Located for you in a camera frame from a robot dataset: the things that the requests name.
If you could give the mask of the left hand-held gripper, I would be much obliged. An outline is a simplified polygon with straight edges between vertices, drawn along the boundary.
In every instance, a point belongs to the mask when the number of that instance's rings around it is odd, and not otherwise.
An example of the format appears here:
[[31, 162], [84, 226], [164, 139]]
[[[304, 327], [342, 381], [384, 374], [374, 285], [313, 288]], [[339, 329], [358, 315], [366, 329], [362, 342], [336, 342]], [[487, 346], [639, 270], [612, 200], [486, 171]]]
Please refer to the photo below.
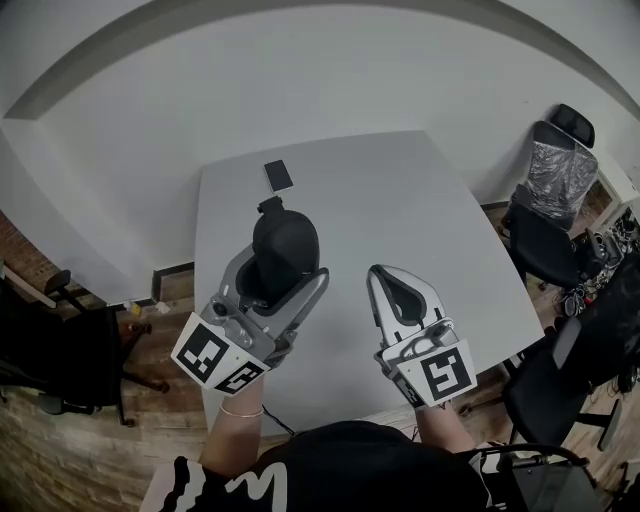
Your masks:
[[206, 307], [190, 314], [171, 358], [203, 389], [236, 395], [283, 362], [328, 284], [329, 270], [319, 268], [265, 309], [257, 301], [257, 266], [248, 245], [229, 262]]

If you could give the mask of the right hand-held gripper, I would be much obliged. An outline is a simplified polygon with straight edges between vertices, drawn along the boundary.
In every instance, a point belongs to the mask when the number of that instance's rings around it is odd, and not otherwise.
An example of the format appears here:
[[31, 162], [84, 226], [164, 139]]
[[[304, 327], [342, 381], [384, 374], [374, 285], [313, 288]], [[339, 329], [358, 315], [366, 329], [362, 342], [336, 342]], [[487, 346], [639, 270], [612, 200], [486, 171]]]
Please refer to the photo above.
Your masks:
[[[476, 387], [468, 342], [458, 338], [452, 320], [443, 319], [433, 286], [408, 271], [375, 264], [366, 287], [386, 346], [374, 359], [413, 408], [440, 406]], [[402, 331], [419, 332], [403, 340]]]

